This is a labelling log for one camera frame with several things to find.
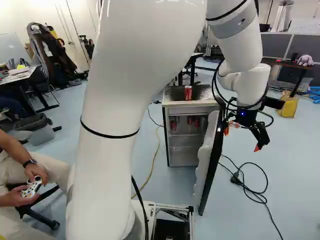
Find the yellow bag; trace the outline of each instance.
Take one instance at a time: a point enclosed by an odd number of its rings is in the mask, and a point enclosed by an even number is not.
[[[280,100],[284,100],[285,104],[281,110],[277,110],[279,116],[284,118],[293,118],[295,116],[298,107],[298,97],[290,97],[290,91],[285,90],[282,92],[282,97]]]

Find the whiteboard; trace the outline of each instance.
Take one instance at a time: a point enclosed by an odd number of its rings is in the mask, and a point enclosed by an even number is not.
[[[16,32],[0,34],[0,63],[14,59],[15,65],[20,63],[20,58],[31,64],[31,59],[22,45]]]

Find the wristwatch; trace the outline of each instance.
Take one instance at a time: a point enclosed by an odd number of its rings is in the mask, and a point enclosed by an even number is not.
[[[33,158],[30,158],[28,161],[26,161],[22,166],[24,167],[24,168],[26,168],[26,166],[28,165],[28,164],[37,164],[38,162],[36,161],[36,160],[34,160]]]

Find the hand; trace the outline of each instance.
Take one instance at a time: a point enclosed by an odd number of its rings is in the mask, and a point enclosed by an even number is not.
[[[33,197],[22,197],[21,191],[27,188],[26,185],[18,186],[5,195],[0,196],[0,207],[20,207],[33,204],[40,195],[36,194]]]
[[[310,55],[302,55],[298,62],[297,62],[298,65],[303,65],[303,66],[313,66],[315,63],[314,61],[312,60],[312,57]]]
[[[25,171],[24,171],[25,175],[27,175],[29,177],[29,179],[31,180],[31,182],[33,182],[35,180],[35,176],[39,175],[42,178],[42,184],[45,186],[48,183],[49,180],[49,176],[48,173],[46,172],[46,170],[37,165],[37,164],[28,164],[25,167]]]

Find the yellow cable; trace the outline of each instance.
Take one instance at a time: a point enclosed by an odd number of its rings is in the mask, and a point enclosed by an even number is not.
[[[155,135],[156,137],[158,138],[158,147],[156,148],[156,151],[153,155],[153,159],[152,159],[152,166],[151,166],[151,170],[150,170],[150,173],[149,173],[149,176],[146,178],[145,182],[142,184],[142,186],[139,188],[139,191],[141,192],[145,186],[147,185],[147,183],[149,182],[150,178],[151,178],[151,175],[152,175],[152,172],[154,171],[154,166],[155,166],[155,160],[156,160],[156,157],[157,157],[157,154],[158,154],[158,151],[159,151],[159,148],[160,148],[160,137],[158,135],[158,129],[160,128],[160,126],[158,126],[155,130]]]

